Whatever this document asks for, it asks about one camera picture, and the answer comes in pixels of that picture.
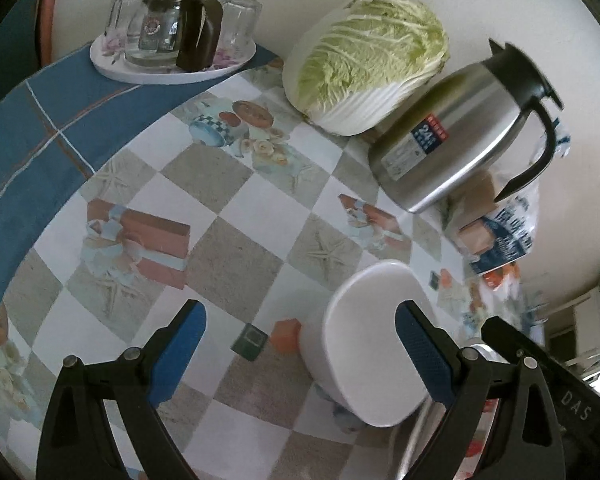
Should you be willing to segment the white MAX cup bowl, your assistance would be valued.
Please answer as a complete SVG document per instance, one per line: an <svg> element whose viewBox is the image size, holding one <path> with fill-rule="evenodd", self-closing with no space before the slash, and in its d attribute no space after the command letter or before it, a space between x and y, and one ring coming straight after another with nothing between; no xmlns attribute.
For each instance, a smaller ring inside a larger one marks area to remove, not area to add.
<svg viewBox="0 0 600 480"><path fill-rule="evenodd" d="M396 333L394 317L404 300L415 301L437 324L412 270L381 260L348 278L300 330L300 353L314 382L370 426L396 426L426 396Z"/></svg>

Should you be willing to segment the stainless steel round plate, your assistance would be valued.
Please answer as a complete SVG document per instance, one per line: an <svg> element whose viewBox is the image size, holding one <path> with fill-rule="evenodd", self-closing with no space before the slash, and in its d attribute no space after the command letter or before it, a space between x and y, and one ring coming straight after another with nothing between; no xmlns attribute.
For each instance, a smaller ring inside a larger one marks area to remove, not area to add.
<svg viewBox="0 0 600 480"><path fill-rule="evenodd" d="M432 342L407 341L403 344L412 359L427 396L414 416L393 430L389 446L389 479L404 479L414 469L417 461L425 454L426 447L442 429L449 405L456 400L452 382L454 373ZM463 459L454 470L451 479L469 479L477 470L479 460L492 432L499 400L488 399L483 403L480 418L472 425L471 439Z"/></svg>

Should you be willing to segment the toast bread bag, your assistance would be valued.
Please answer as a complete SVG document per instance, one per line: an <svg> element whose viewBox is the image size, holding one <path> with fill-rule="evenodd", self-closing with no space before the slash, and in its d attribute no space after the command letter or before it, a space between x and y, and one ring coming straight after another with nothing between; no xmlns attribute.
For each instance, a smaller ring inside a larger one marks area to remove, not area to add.
<svg viewBox="0 0 600 480"><path fill-rule="evenodd" d="M498 193L518 169L537 162L546 136L525 148L521 140L486 170L458 188L448 200L443 234L475 274L507 266L532 251L540 214L540 181L534 180L507 198Z"/></svg>

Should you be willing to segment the checkered tablecloth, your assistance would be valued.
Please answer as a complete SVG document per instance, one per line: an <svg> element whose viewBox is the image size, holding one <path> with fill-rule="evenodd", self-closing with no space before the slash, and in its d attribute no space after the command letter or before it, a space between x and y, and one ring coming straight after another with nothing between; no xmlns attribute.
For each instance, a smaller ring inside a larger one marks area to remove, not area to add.
<svg viewBox="0 0 600 480"><path fill-rule="evenodd" d="M332 404L286 333L379 259L413 270L453 337L518 322L432 214L378 188L363 139L284 102L268 53L222 84L131 86L81 49L0 102L0 455L34 476L65 356L109 361L189 299L207 327L159 414L203 479L380 479L388 430Z"/></svg>

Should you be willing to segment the stainless steel thermos jug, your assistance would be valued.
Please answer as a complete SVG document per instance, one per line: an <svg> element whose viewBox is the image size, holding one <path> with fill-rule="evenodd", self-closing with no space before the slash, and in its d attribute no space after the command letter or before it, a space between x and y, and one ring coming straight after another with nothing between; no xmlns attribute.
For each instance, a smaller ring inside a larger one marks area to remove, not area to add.
<svg viewBox="0 0 600 480"><path fill-rule="evenodd" d="M379 186L412 214L489 169L517 139L532 113L545 129L543 151L495 199L500 202L521 191L554 157L556 128L542 99L552 100L562 110L557 91L524 51L509 42L490 40L489 44L490 58L434 84L368 152Z"/></svg>

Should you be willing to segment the napa cabbage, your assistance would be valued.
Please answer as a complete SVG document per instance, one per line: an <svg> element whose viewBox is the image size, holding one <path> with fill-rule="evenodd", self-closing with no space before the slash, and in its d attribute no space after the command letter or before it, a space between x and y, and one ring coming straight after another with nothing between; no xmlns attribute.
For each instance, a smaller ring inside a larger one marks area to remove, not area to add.
<svg viewBox="0 0 600 480"><path fill-rule="evenodd" d="M349 0L294 45L283 67L286 99L336 136L377 126L442 71L449 37L412 0Z"/></svg>

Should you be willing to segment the tray with glass cups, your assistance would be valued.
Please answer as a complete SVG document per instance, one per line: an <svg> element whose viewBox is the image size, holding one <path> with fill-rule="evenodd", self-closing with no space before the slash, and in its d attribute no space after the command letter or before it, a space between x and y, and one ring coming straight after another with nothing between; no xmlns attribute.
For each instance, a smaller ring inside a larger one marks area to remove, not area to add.
<svg viewBox="0 0 600 480"><path fill-rule="evenodd" d="M90 60L127 84L192 84L237 72L256 54L257 0L111 0Z"/></svg>

